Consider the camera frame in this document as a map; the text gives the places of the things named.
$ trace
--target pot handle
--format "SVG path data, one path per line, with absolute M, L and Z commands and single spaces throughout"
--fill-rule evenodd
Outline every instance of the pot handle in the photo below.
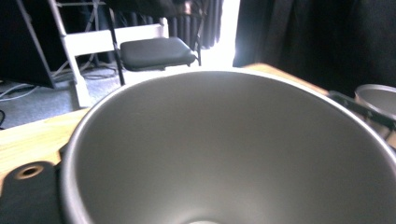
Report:
M 63 223 L 57 182 L 57 170 L 47 161 L 11 171 L 0 197 L 0 223 Z
M 329 98 L 334 100 L 336 103 L 342 105 L 346 109 L 355 112 L 363 116 L 366 120 L 370 119 L 376 123 L 379 123 L 389 129 L 389 132 L 396 131 L 396 120 L 391 119 L 383 114 L 380 114 L 364 105 L 360 105 L 355 102 L 354 99 L 337 91 L 329 91 Z
M 62 147 L 59 149 L 59 156 L 61 157 L 61 162 L 62 162 L 62 160 L 64 159 L 64 153 L 66 152 L 68 145 L 69 145 L 69 144 L 66 143 L 66 144 L 64 144 L 64 146 L 62 146 Z

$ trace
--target table surface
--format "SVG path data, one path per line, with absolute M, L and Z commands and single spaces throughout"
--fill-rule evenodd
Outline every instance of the table surface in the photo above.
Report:
M 327 91 L 270 65 L 255 63 L 245 68 L 298 82 L 321 94 Z M 58 150 L 64 146 L 89 108 L 50 119 L 24 124 L 0 132 L 0 194 L 4 177 L 13 169 L 33 161 L 60 161 Z

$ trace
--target black chair seat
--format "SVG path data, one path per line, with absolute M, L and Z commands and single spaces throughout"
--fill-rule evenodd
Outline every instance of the black chair seat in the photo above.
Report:
M 127 70 L 139 71 L 190 64 L 195 54 L 177 37 L 136 40 L 120 45 L 120 56 Z

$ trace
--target metal pot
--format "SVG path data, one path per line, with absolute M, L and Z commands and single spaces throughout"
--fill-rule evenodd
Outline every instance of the metal pot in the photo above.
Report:
M 71 223 L 394 223 L 396 159 L 340 105 L 247 70 L 111 93 L 75 130 Z
M 356 91 L 356 101 L 390 119 L 396 120 L 396 88 L 383 85 L 368 84 L 359 86 Z M 366 122 L 388 143 L 396 147 L 396 133 L 384 125 L 366 118 Z

